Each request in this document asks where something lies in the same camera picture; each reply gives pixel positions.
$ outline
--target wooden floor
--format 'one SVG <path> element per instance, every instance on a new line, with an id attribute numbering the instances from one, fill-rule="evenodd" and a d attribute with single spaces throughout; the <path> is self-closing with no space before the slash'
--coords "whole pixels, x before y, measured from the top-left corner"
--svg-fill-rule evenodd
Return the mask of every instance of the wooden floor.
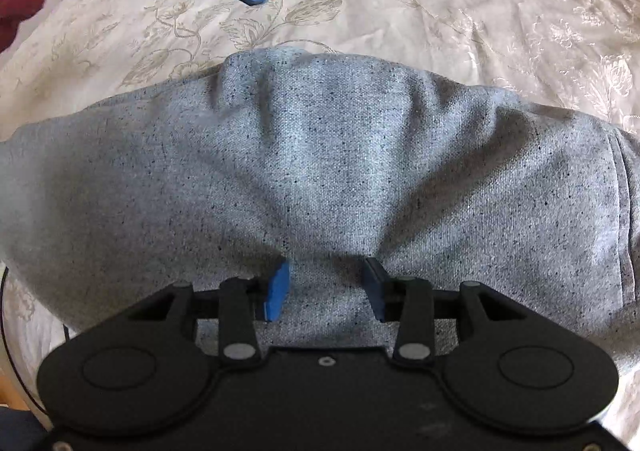
<path id="1" fill-rule="evenodd" d="M 0 371 L 0 404 L 5 404 L 14 409 L 29 409 L 20 398 L 20 395 L 18 395 L 18 392 L 15 391 L 9 379 L 2 374 L 2 371 Z"/>

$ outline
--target gray fabric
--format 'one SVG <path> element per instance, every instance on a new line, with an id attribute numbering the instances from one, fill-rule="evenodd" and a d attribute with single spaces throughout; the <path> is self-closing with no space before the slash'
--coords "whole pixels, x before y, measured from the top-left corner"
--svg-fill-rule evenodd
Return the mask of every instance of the gray fabric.
<path id="1" fill-rule="evenodd" d="M 264 344 L 388 344 L 358 286 L 356 257 L 374 255 L 441 288 L 483 281 L 625 370 L 640 353 L 639 154 L 610 124 L 501 89 L 244 52 L 21 128 L 0 146 L 0 257 L 82 329 L 282 253 L 292 290 Z"/>

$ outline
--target bed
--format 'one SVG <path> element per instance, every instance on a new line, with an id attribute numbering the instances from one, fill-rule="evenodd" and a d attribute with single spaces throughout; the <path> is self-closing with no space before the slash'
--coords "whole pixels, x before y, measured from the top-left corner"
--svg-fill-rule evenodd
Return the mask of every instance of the bed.
<path id="1" fill-rule="evenodd" d="M 640 0 L 64 0 L 0 71 L 0 139 L 233 52 L 283 44 L 513 89 L 640 134 Z M 2 307 L 12 361 L 37 402 L 36 370 L 64 341 L 62 323 L 11 273 Z M 605 419 L 632 449 L 638 386 L 640 371 L 627 370 Z"/>

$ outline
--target black cable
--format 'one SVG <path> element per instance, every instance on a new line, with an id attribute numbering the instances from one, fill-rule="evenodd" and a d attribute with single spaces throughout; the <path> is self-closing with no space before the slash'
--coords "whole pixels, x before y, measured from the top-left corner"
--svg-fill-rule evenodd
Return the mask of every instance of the black cable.
<path id="1" fill-rule="evenodd" d="M 41 412 L 43 412 L 48 417 L 49 415 L 47 414 L 47 412 L 44 410 L 44 408 L 40 404 L 38 404 L 38 402 L 36 402 L 36 400 L 33 398 L 32 394 L 31 394 L 31 392 L 29 391 L 29 388 L 26 386 L 26 384 L 24 384 L 24 381 L 22 380 L 22 378 L 20 376 L 20 373 L 18 373 L 18 370 L 15 367 L 14 360 L 12 359 L 11 353 L 9 352 L 9 345 L 6 342 L 6 335 L 4 334 L 4 316 L 2 315 L 2 303 L 4 302 L 4 285 L 6 284 L 7 276 L 9 276 L 9 268 L 7 266 L 5 266 L 4 267 L 4 272 L 2 273 L 2 281 L 0 281 L 0 335 L 2 335 L 2 343 L 4 344 L 4 352 L 6 352 L 6 356 L 9 359 L 9 364 L 14 369 L 14 374 L 15 374 L 16 378 L 18 379 L 18 382 L 20 383 L 20 386 L 22 386 L 22 389 L 27 394 L 27 397 L 29 398 L 29 400 L 31 402 L 33 402 L 35 407 L 37 407 Z"/>

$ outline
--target screw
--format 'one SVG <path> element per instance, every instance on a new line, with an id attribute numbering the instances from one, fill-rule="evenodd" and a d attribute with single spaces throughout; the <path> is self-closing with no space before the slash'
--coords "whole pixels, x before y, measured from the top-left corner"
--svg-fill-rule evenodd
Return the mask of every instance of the screw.
<path id="1" fill-rule="evenodd" d="M 320 366 L 329 367 L 335 365 L 335 359 L 333 357 L 329 357 L 328 355 L 325 357 L 320 357 L 318 359 L 318 364 Z"/>
<path id="2" fill-rule="evenodd" d="M 74 449 L 66 442 L 55 442 L 53 446 L 51 446 L 51 449 L 53 451 L 74 451 Z"/>
<path id="3" fill-rule="evenodd" d="M 225 346 L 222 353 L 234 361 L 245 361 L 255 355 L 255 348 L 247 343 L 231 343 Z"/>
<path id="4" fill-rule="evenodd" d="M 422 343 L 407 343 L 400 347 L 398 353 L 405 359 L 421 361 L 431 355 L 431 349 Z"/>

